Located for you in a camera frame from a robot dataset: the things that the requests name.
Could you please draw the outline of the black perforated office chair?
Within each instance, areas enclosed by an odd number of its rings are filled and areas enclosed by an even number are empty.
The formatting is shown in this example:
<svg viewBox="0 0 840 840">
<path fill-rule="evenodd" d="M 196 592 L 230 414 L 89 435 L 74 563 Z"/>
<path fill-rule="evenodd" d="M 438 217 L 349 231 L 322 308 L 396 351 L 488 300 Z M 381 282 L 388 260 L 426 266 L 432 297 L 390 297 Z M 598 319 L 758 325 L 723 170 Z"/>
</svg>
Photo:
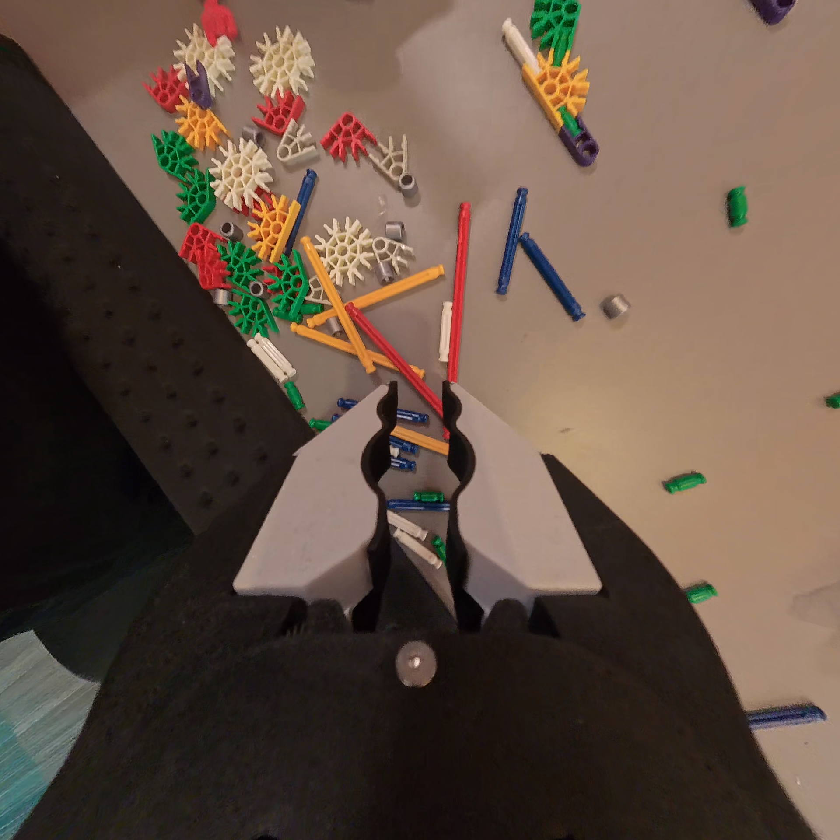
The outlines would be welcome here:
<svg viewBox="0 0 840 840">
<path fill-rule="evenodd" d="M 310 433 L 2 37 L 2 634 L 198 540 L 244 555 Z"/>
</svg>

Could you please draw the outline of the green fan connector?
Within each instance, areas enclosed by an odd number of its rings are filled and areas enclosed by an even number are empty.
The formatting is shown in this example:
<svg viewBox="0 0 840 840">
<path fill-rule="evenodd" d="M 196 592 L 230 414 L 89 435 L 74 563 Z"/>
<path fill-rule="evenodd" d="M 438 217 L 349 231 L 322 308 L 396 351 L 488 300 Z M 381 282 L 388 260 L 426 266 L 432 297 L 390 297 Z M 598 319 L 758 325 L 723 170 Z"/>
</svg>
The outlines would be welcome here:
<svg viewBox="0 0 840 840">
<path fill-rule="evenodd" d="M 579 1 L 535 1 L 529 27 L 533 40 L 545 54 L 553 52 L 553 64 L 558 66 L 574 44 L 574 36 L 581 14 Z"/>
</svg>

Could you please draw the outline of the yellow half-circle connector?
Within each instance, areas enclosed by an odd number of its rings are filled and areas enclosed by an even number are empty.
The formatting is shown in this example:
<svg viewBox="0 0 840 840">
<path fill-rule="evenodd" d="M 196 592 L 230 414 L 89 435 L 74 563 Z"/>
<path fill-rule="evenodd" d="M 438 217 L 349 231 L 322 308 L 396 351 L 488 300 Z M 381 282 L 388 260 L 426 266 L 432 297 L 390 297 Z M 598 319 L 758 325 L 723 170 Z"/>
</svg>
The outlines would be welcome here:
<svg viewBox="0 0 840 840">
<path fill-rule="evenodd" d="M 537 53 L 537 59 L 539 73 L 522 68 L 522 77 L 554 128 L 561 130 L 560 106 L 565 106 L 576 118 L 585 107 L 591 85 L 589 71 L 581 68 L 581 58 L 571 58 L 570 52 L 558 66 L 553 64 L 553 52 Z"/>
</svg>

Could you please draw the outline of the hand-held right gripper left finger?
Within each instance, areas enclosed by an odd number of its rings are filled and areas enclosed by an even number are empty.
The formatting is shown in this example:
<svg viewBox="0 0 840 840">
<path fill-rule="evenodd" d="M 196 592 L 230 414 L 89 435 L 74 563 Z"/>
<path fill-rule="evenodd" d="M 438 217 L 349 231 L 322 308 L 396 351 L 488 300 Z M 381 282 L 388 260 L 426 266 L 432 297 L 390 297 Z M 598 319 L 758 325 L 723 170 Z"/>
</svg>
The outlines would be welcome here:
<svg viewBox="0 0 840 840">
<path fill-rule="evenodd" d="M 336 601 L 355 629 L 382 628 L 392 546 L 380 481 L 396 408 L 393 381 L 299 448 L 234 578 L 237 595 Z"/>
</svg>

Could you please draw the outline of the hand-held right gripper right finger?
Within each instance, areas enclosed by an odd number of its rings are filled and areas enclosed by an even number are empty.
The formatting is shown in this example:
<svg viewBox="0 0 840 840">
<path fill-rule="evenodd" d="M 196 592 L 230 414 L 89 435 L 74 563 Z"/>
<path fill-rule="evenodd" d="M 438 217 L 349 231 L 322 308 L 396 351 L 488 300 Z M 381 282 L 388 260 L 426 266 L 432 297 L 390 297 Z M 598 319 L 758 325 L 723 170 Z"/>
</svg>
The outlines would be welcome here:
<svg viewBox="0 0 840 840">
<path fill-rule="evenodd" d="M 449 502 L 447 574 L 458 625 L 477 630 L 500 601 L 593 595 L 602 580 L 543 457 L 459 384 L 443 386 Z"/>
</svg>

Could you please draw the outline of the pile of colourful toy pieces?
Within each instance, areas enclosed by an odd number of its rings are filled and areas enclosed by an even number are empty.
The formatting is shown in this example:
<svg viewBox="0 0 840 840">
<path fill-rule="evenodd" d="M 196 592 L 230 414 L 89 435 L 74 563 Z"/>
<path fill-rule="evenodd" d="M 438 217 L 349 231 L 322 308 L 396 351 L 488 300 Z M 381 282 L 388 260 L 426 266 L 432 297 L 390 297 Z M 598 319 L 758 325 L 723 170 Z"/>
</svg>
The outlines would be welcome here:
<svg viewBox="0 0 840 840">
<path fill-rule="evenodd" d="M 307 170 L 298 195 L 279 189 L 277 167 L 318 159 L 319 149 L 345 162 L 367 154 L 377 140 L 349 112 L 331 121 L 316 143 L 303 127 L 308 80 L 316 62 L 299 31 L 264 34 L 249 58 L 261 118 L 235 139 L 214 110 L 222 79 L 231 81 L 231 40 L 210 45 L 202 26 L 186 30 L 176 62 L 159 69 L 149 91 L 176 116 L 177 129 L 154 134 L 159 167 L 178 184 L 177 211 L 185 225 L 178 260 L 162 248 L 151 297 L 136 325 L 134 415 L 150 444 L 143 462 L 196 534 L 209 567 L 237 570 L 267 505 L 291 464 L 291 453 L 312 435 L 303 428 L 295 371 L 271 341 L 280 327 L 315 338 L 337 316 L 326 343 L 352 359 L 362 329 L 345 308 L 363 309 L 444 274 L 442 266 L 405 278 L 351 304 L 339 305 L 342 284 L 374 259 L 402 261 L 393 236 L 372 238 L 357 220 L 301 245 L 299 227 L 315 188 Z"/>
</svg>

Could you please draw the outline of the dark blue rod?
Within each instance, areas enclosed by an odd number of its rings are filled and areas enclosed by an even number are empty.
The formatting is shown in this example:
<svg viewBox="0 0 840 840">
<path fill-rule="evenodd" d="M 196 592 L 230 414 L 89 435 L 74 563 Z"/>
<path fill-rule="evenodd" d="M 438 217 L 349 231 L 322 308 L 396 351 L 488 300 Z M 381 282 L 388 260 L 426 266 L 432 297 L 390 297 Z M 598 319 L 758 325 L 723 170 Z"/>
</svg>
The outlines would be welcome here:
<svg viewBox="0 0 840 840">
<path fill-rule="evenodd" d="M 518 242 L 566 313 L 574 322 L 582 320 L 585 317 L 585 313 L 580 303 L 565 285 L 560 274 L 550 263 L 548 257 L 543 253 L 536 241 L 529 233 L 521 233 Z"/>
<path fill-rule="evenodd" d="M 519 237 L 522 232 L 522 224 L 526 212 L 526 205 L 529 196 L 529 189 L 520 186 L 517 190 L 511 210 L 511 219 L 507 231 L 505 248 L 503 250 L 500 272 L 497 280 L 496 294 L 500 297 L 508 294 L 511 282 L 513 263 L 516 257 Z"/>
<path fill-rule="evenodd" d="M 811 725 L 827 720 L 825 711 L 810 702 L 746 710 L 745 716 L 754 732 Z"/>
</svg>

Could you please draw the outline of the short white rod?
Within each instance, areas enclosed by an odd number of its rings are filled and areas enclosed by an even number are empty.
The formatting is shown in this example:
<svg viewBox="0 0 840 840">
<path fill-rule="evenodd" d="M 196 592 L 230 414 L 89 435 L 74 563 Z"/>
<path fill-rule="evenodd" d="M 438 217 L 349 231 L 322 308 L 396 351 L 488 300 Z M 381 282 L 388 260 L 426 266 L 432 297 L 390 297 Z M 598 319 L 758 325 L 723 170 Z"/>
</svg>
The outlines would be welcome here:
<svg viewBox="0 0 840 840">
<path fill-rule="evenodd" d="M 522 32 L 510 17 L 506 18 L 502 23 L 501 34 L 506 46 L 519 63 L 519 66 L 523 69 L 530 69 L 532 73 L 539 73 L 539 62 L 532 50 L 531 42 L 525 39 Z"/>
</svg>

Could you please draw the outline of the red double-ended connector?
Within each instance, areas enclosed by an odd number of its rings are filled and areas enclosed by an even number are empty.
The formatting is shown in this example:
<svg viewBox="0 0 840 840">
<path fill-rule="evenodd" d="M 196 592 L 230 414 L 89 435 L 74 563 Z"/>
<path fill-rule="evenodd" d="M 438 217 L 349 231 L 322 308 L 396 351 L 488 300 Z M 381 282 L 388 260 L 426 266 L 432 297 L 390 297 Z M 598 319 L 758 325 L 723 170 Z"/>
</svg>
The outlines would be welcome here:
<svg viewBox="0 0 840 840">
<path fill-rule="evenodd" d="M 216 46 L 222 37 L 231 41 L 238 38 L 235 16 L 221 1 L 203 1 L 202 28 L 211 46 Z"/>
</svg>

